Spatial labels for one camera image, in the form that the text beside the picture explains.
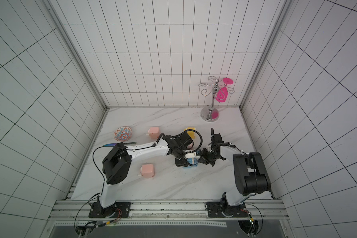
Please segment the blue pencil sharpener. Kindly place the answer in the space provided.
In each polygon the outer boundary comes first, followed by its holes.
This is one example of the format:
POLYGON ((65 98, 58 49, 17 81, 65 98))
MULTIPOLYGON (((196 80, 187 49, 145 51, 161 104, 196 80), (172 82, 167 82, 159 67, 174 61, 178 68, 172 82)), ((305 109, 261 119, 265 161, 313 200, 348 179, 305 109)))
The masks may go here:
POLYGON ((184 169, 196 168, 198 165, 198 161, 196 158, 187 158, 184 160, 184 169))

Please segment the yellow sharpener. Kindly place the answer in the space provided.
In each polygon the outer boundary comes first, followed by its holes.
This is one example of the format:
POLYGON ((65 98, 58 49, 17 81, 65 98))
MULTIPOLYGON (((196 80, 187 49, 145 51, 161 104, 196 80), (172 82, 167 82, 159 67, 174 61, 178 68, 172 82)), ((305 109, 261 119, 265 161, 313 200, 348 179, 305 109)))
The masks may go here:
POLYGON ((191 139, 196 139, 196 133, 193 132, 196 128, 186 128, 185 130, 188 130, 187 134, 191 137, 191 139))

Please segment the pink sharpener bottom row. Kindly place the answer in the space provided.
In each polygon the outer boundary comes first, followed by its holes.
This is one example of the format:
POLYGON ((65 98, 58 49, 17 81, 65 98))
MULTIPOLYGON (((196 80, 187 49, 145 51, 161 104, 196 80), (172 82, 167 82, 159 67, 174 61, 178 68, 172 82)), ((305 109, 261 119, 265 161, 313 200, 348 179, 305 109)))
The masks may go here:
POLYGON ((155 167, 153 164, 143 164, 139 171, 139 177, 153 178, 155 176, 155 167))

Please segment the pink sharpener row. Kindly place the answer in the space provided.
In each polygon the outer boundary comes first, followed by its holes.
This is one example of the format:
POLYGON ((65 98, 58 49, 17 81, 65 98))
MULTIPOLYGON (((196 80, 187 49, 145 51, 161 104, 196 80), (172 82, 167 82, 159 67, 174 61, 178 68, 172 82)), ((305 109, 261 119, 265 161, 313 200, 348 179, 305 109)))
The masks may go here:
POLYGON ((139 177, 153 178, 155 176, 155 167, 153 164, 143 164, 139 171, 139 177))
POLYGON ((152 140, 157 140, 160 134, 159 127, 150 127, 148 130, 148 135, 152 140))

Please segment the pink sharpener top row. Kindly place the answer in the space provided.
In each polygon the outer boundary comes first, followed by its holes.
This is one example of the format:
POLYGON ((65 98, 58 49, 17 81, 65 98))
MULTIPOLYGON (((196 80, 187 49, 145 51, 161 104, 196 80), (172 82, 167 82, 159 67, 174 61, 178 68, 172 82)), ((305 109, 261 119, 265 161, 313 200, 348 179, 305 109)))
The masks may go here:
POLYGON ((159 127, 150 127, 148 130, 148 135, 152 140, 157 140, 160 134, 159 127))

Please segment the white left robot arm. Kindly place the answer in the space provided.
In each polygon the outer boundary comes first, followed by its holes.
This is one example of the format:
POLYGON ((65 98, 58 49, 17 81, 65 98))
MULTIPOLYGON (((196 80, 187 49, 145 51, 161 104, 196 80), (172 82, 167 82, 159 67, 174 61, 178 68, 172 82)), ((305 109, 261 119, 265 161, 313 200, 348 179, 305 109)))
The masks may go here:
POLYGON ((123 143, 115 145, 102 161, 100 172, 104 182, 97 202, 103 209, 115 205, 118 184, 127 178, 133 162, 140 163, 155 157, 173 156, 189 165, 185 155, 197 152, 202 144, 201 134, 188 129, 174 136, 162 133, 155 142, 140 146, 126 146, 123 143))

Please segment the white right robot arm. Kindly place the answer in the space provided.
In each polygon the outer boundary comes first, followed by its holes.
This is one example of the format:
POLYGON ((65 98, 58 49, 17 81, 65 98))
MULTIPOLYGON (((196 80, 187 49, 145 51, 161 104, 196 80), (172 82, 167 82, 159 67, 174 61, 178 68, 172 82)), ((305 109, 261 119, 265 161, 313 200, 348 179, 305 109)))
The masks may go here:
POLYGON ((233 163, 235 185, 220 199, 221 211, 225 214, 244 208, 245 201, 271 189, 271 181, 258 152, 246 153, 230 142, 224 142, 219 133, 211 129, 211 143, 201 150, 198 163, 214 166, 216 160, 233 163))

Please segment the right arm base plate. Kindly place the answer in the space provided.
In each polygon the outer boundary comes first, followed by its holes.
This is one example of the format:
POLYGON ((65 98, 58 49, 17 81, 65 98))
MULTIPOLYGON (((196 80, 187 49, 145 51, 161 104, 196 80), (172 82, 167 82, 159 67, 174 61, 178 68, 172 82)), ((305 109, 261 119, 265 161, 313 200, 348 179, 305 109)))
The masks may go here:
POLYGON ((230 206, 221 202, 207 202, 205 209, 209 218, 247 218, 248 213, 242 205, 230 206))

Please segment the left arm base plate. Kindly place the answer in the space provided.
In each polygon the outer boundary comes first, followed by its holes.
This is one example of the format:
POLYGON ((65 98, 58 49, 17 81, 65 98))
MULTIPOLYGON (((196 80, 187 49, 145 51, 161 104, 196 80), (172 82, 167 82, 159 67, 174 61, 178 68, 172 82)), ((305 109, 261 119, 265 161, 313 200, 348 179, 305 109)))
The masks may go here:
POLYGON ((94 202, 91 205, 89 218, 128 218, 131 210, 130 202, 116 202, 115 204, 103 208, 99 202, 94 202))

